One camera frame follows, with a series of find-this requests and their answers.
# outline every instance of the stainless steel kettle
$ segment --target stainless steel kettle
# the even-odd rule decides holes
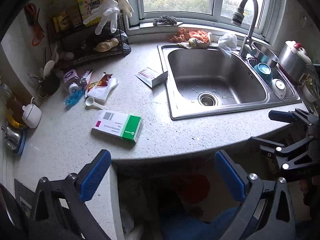
[[[300,85],[299,79],[306,71],[306,64],[311,64],[311,59],[300,43],[286,41],[279,55],[279,64],[289,80]]]
[[[4,131],[4,139],[9,149],[16,150],[18,147],[20,147],[23,137],[22,129],[14,128],[12,125],[7,123],[6,128],[2,126],[1,130]]]

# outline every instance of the purple label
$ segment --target purple label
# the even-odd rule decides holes
[[[77,72],[74,69],[70,70],[68,73],[64,75],[63,82],[67,83],[68,80],[70,80],[73,77],[78,77]]]

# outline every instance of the cardboard box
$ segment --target cardboard box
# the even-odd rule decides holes
[[[100,110],[92,129],[136,143],[142,126],[143,120],[139,116]]]
[[[166,71],[158,73],[157,71],[147,67],[136,74],[136,76],[145,82],[149,87],[153,88],[168,78],[168,72]]]

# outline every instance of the faucet head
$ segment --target faucet head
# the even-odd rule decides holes
[[[238,27],[241,26],[242,20],[244,18],[243,12],[244,12],[244,8],[238,7],[237,10],[233,13],[232,20],[231,20],[231,23],[233,25],[236,25]]]

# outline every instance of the blue bowl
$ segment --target blue bowl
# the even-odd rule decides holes
[[[271,68],[265,63],[259,63],[254,66],[254,70],[262,77],[262,79],[266,82],[268,86],[271,85],[273,75],[271,72]]]

